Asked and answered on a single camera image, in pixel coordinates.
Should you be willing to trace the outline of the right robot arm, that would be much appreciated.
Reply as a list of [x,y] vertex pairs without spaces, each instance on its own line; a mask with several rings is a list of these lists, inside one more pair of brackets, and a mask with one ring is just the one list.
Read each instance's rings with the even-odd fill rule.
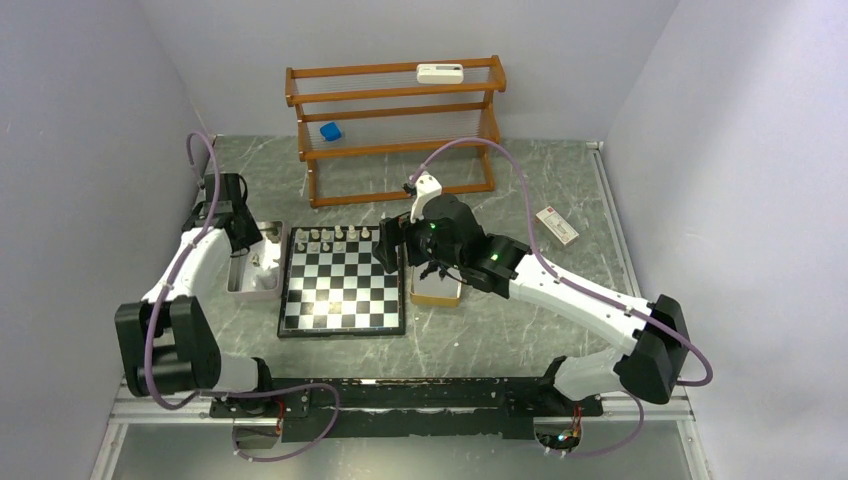
[[388,273],[406,259],[429,272],[456,272],[461,283],[508,300],[524,301],[571,320],[605,340],[608,349],[557,359],[539,391],[550,413],[577,400],[626,391],[657,405],[670,401],[684,366],[689,335],[680,303],[620,294],[554,266],[511,237],[487,233],[471,208],[442,194],[410,213],[380,221],[374,257]]

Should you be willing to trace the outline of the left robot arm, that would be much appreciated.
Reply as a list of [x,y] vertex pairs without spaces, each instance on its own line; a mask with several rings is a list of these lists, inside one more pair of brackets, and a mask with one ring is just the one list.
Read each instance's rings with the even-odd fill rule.
[[216,276],[228,270],[227,293],[242,301],[280,296],[284,243],[280,222],[258,222],[247,206],[243,176],[204,180],[205,198],[185,222],[181,243],[157,285],[140,301],[119,306],[114,321],[130,392],[149,396],[180,392],[236,394],[249,414],[273,409],[277,388],[258,357],[219,348],[207,305]]

